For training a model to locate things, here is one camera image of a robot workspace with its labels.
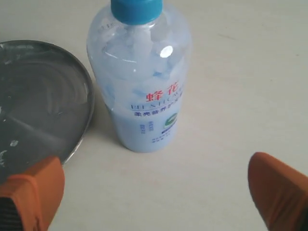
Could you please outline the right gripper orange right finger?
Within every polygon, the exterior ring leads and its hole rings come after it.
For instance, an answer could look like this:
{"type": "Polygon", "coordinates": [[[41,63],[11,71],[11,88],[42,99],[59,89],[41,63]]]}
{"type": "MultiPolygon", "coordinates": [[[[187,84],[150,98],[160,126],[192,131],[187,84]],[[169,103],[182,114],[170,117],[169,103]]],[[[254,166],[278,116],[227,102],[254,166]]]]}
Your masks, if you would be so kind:
{"type": "Polygon", "coordinates": [[[308,229],[308,178],[267,153],[248,164],[252,200],[269,231],[308,229]]]}

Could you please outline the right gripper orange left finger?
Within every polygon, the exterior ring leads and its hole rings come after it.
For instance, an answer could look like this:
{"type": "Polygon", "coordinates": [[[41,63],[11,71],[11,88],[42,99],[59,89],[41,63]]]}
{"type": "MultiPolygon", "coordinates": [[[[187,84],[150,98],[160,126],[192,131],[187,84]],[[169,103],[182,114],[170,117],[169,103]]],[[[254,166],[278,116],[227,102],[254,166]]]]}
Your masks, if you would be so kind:
{"type": "Polygon", "coordinates": [[[46,231],[64,195],[61,161],[47,157],[0,186],[2,231],[46,231]]]}

